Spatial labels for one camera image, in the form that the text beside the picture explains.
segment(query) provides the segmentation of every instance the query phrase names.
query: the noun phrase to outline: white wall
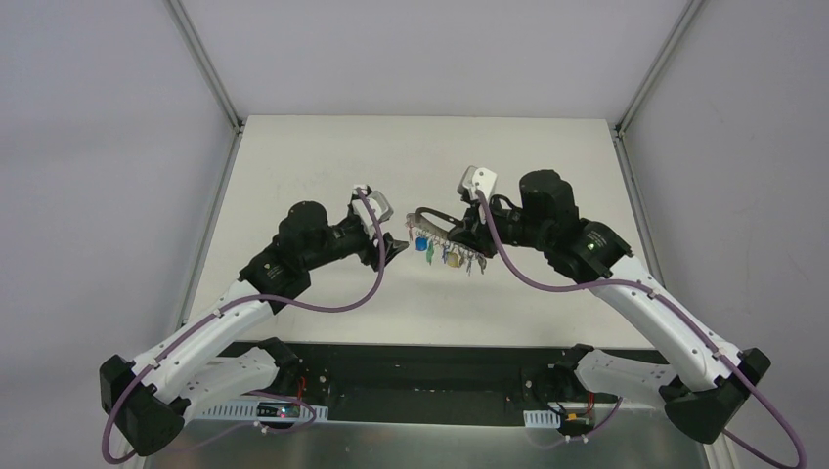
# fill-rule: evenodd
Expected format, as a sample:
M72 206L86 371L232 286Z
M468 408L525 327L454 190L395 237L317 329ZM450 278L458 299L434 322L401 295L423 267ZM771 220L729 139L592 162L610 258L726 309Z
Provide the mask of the white wall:
M618 120L686 0L186 0L239 112Z
M628 144L669 288L771 357L761 388L806 439L809 467L829 467L827 20L825 0L709 2ZM732 427L794 461L756 402Z
M103 466L98 366L171 326L231 131L160 1L0 21L0 467Z

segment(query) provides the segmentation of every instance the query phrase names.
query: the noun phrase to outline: white table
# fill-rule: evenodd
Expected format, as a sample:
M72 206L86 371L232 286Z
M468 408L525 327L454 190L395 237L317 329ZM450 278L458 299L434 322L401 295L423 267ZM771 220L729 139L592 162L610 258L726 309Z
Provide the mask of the white table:
M395 208L385 224L408 240L405 215L419 206L461 215L456 187L467 165L499 174L498 193L520 204L518 180L552 168L574 188L582 216L601 221L642 255L607 123L581 119L251 116L207 252L192 314L227 288L271 242L288 208L317 200L330 223L345 215L352 186L368 183ZM541 253L508 248L528 276L569 284ZM587 292L552 294L514 278L499 258L486 274L429 266L411 247L388 267L374 299L344 314L285 308L243 338L477 346L641 348L650 344ZM342 305L364 295L374 273L356 256L311 273L300 299Z

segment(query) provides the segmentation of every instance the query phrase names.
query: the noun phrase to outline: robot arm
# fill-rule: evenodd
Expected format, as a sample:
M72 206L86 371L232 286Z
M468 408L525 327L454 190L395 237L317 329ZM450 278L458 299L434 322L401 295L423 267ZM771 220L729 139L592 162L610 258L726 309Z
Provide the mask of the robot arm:
M495 181L495 173L485 168L466 170L458 186L461 199L469 204L463 218L438 215L454 225L444 232L446 238L492 258L498 253L490 234L494 226L504 245L541 251L557 272L577 283L550 287L552 291L589 289L622 314L669 363L627 360L578 345L555 364L553 372L575 378L571 379L573 384L587 391L661 408L686 435L712 443L749 397L749 391L719 357L738 363L754 384L768 369L768 358L756 349L741 352L679 306L717 344L719 351L712 353L688 324L656 301L661 295L679 305L633 256L630 247L606 225L579 216L572 187L555 171L534 171L521 178L523 207L495 194ZM479 193L490 202L491 220ZM418 209L418 213L435 211ZM410 217L410 223L434 232L434 225L421 215Z
M271 244L251 259L239 279L196 320L131 362L115 355L101 366L102 405L107 413L127 385L144 374L115 417L115 425L139 455L164 448L206 409L279 383L296 365L297 357L278 339L270 339L236 360L205 367L240 335L285 306L283 302L245 301L245 297L268 294L294 299L311 285L309 272L320 266L357 254L363 264L377 271L379 256L387 264L408 247L389 233L375 232L369 209L357 191L367 194L367 204L380 223L391 218L393 210L382 193L365 186L355 188L347 216L333 226L328 225L321 204L297 203L280 223ZM384 253L373 242L376 235L383 236ZM175 347L169 354L156 361L159 352L172 344Z

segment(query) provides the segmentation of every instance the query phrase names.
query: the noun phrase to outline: green charm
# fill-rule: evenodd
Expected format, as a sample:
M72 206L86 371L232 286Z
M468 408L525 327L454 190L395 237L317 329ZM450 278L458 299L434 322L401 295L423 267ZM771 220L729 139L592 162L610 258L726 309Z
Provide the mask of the green charm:
M435 254L435 243L429 239L429 247L426 248L426 262L432 264L432 256Z

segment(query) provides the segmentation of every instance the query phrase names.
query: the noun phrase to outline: gray floor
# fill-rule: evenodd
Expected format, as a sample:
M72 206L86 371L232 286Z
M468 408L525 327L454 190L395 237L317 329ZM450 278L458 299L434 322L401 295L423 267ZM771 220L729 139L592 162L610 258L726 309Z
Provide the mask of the gray floor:
M172 447L184 448L227 428L228 422L195 421ZM664 416L620 410L586 445L552 450L555 430L504 427L324 423L293 435L263 437L253 428L193 451L163 451L149 467L171 468L708 468L701 445Z

